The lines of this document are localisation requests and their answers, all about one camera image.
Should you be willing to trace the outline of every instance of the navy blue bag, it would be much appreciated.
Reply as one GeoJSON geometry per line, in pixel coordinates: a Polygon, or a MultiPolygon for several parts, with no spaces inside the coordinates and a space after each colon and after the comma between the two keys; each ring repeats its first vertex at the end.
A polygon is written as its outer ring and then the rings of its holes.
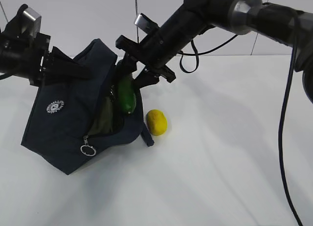
{"type": "Polygon", "coordinates": [[[116,60],[117,56],[101,40],[94,40],[74,58],[91,70],[91,79],[39,87],[22,146],[67,175],[105,149],[129,144],[140,134],[147,145],[152,146],[152,137],[143,120],[140,90],[135,90],[135,112],[121,115],[122,125],[118,131],[86,138],[104,94],[110,90],[116,60]]]}

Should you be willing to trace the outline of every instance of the green vegetable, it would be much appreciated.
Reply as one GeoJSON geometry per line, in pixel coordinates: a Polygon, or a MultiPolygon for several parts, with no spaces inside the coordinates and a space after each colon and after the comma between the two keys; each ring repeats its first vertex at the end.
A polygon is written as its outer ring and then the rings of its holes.
{"type": "Polygon", "coordinates": [[[137,106],[136,95],[132,86],[132,74],[121,79],[117,85],[117,97],[123,113],[132,114],[137,106]]]}

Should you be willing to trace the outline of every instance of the black cable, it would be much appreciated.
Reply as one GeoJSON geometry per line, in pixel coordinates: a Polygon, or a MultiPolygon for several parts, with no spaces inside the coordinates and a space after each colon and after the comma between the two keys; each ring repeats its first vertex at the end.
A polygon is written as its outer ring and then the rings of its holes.
{"type": "MultiPolygon", "coordinates": [[[[229,44],[231,41],[233,41],[235,38],[237,38],[238,35],[234,35],[232,38],[230,38],[229,40],[227,40],[225,43],[219,45],[218,47],[212,49],[212,50],[209,50],[209,51],[206,51],[206,52],[201,52],[201,53],[198,53],[198,56],[202,56],[202,55],[206,55],[206,54],[209,54],[209,53],[212,53],[213,51],[216,51],[220,48],[222,48],[223,46],[225,46],[226,44],[229,44]]],[[[192,53],[184,53],[183,51],[180,51],[178,53],[179,55],[184,55],[184,56],[196,56],[196,54],[192,54],[192,53]]]]}
{"type": "Polygon", "coordinates": [[[233,36],[232,38],[230,38],[229,40],[227,40],[225,43],[219,45],[218,47],[216,47],[216,48],[214,48],[214,49],[212,49],[212,50],[210,50],[210,51],[206,51],[206,52],[202,52],[202,53],[198,53],[198,50],[197,50],[197,48],[196,48],[196,46],[195,46],[195,43],[194,43],[194,41],[192,40],[190,43],[191,43],[191,47],[192,47],[192,49],[193,49],[193,51],[194,51],[194,54],[192,54],[192,53],[184,53],[183,51],[180,51],[180,52],[178,53],[178,54],[181,55],[180,63],[179,63],[180,69],[181,69],[184,73],[193,73],[193,72],[195,72],[195,71],[198,69],[199,63],[200,63],[199,56],[202,56],[202,55],[205,55],[205,54],[209,54],[209,53],[211,53],[211,52],[213,52],[213,51],[216,51],[216,50],[222,48],[222,47],[225,46],[226,44],[228,44],[228,43],[230,43],[231,41],[233,41],[237,36],[238,36],[238,35],[235,35],[235,36],[233,36]],[[193,71],[187,71],[187,70],[184,68],[184,66],[182,65],[182,59],[183,59],[184,56],[195,56],[195,57],[196,57],[196,62],[197,62],[197,63],[196,63],[196,68],[195,68],[193,71]]]}
{"type": "Polygon", "coordinates": [[[14,74],[18,73],[20,70],[21,70],[20,66],[17,66],[14,69],[12,69],[9,73],[4,73],[4,74],[0,75],[0,80],[9,78],[9,77],[13,76],[14,74]]]}
{"type": "Polygon", "coordinates": [[[181,55],[180,62],[179,62],[179,66],[180,66],[180,69],[181,69],[184,73],[193,73],[193,72],[195,72],[195,71],[198,69],[199,63],[200,63],[199,54],[198,54],[198,50],[197,50],[197,48],[196,48],[196,46],[195,46],[195,43],[194,43],[193,40],[192,40],[190,43],[191,43],[191,47],[192,47],[193,51],[195,52],[195,56],[196,56],[196,68],[195,68],[193,71],[187,71],[187,70],[185,70],[184,66],[182,65],[182,59],[183,59],[184,55],[181,55]]]}
{"type": "Polygon", "coordinates": [[[290,90],[291,90],[293,70],[294,70],[295,64],[296,64],[296,56],[297,56],[298,42],[299,42],[300,20],[299,20],[297,12],[294,9],[291,9],[291,8],[283,8],[283,9],[291,12],[293,17],[294,17],[294,32],[293,32],[294,41],[293,41],[293,49],[292,49],[292,55],[291,55],[291,63],[290,63],[290,68],[289,68],[288,80],[287,80],[284,102],[283,102],[281,117],[280,117],[280,122],[279,122],[279,130],[278,130],[279,165],[280,165],[280,172],[281,172],[281,176],[282,176],[284,191],[286,194],[288,204],[289,204],[290,209],[291,209],[295,219],[297,220],[297,223],[299,224],[299,226],[303,226],[303,224],[302,224],[302,222],[301,222],[301,220],[297,214],[297,211],[294,208],[294,205],[292,203],[290,193],[288,190],[285,167],[284,167],[284,155],[283,155],[283,130],[284,130],[287,104],[288,104],[289,94],[290,94],[290,90]]]}

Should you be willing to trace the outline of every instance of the bag logo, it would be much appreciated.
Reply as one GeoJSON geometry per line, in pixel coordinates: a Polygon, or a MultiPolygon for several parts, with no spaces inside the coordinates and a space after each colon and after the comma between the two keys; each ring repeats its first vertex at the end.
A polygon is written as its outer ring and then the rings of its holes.
{"type": "Polygon", "coordinates": [[[56,113],[57,111],[60,111],[63,107],[64,107],[64,101],[56,100],[48,105],[47,113],[56,113]]]}

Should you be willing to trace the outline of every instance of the lemon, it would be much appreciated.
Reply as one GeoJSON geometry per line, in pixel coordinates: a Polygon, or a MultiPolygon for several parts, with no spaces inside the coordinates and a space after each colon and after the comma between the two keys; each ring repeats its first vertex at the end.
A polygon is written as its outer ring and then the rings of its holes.
{"type": "Polygon", "coordinates": [[[167,120],[160,110],[151,110],[147,114],[147,124],[151,134],[160,136],[167,130],[167,120]]]}

